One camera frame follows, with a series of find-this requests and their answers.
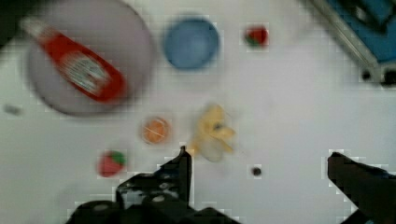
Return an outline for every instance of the black hole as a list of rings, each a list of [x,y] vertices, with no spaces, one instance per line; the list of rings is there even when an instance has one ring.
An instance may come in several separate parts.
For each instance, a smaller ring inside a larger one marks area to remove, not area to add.
[[[382,83],[385,86],[396,84],[396,71],[388,71],[384,75],[384,82]]]
[[[16,105],[4,105],[4,112],[13,115],[19,116],[22,113],[22,109]]]
[[[361,74],[361,79],[364,81],[369,80],[371,78],[371,74],[369,71],[364,71],[363,74]]]
[[[262,174],[262,169],[258,167],[254,167],[253,169],[251,169],[251,173],[253,173],[253,175],[255,176],[259,176]]]

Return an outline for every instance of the blue object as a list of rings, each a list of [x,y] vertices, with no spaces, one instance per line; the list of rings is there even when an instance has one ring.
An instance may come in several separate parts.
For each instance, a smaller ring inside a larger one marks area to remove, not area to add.
[[[338,2],[339,0],[327,0],[340,17],[355,31],[356,35],[374,54],[379,63],[389,63],[396,60],[396,20],[391,20],[388,25],[388,32],[381,35],[369,27],[362,24],[354,16],[348,13]],[[389,0],[364,1],[370,11],[383,21],[391,11],[393,4]]]
[[[219,33],[210,21],[188,18],[169,29],[163,40],[163,50],[175,68],[200,69],[219,51]]]

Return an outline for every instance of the plastic strawberry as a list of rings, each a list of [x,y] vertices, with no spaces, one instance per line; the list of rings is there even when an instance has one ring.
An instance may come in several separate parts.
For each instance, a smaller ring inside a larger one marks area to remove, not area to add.
[[[98,173],[103,177],[116,175],[125,166],[125,156],[118,151],[106,152],[99,160]]]
[[[245,40],[251,47],[264,47],[268,44],[268,31],[263,26],[247,29]]]

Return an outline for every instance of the blue bowl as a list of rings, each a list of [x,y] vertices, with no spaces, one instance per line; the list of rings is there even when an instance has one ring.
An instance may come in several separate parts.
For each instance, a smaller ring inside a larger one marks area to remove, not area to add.
[[[219,51],[219,33],[210,21],[189,18],[179,21],[163,40],[166,59],[180,70],[196,70],[208,64]]]

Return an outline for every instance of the round plate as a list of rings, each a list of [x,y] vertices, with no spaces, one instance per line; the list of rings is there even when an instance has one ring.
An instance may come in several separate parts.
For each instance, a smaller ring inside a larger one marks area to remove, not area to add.
[[[175,68],[195,70],[209,63],[219,51],[219,33],[209,21],[188,18],[169,29],[163,47]]]
[[[148,28],[130,7],[117,0],[61,0],[45,5],[37,15],[111,63],[127,80],[125,98],[137,96],[151,74],[155,51]],[[27,73],[43,101],[65,114],[102,113],[126,100],[104,105],[79,92],[36,42],[28,54]]]

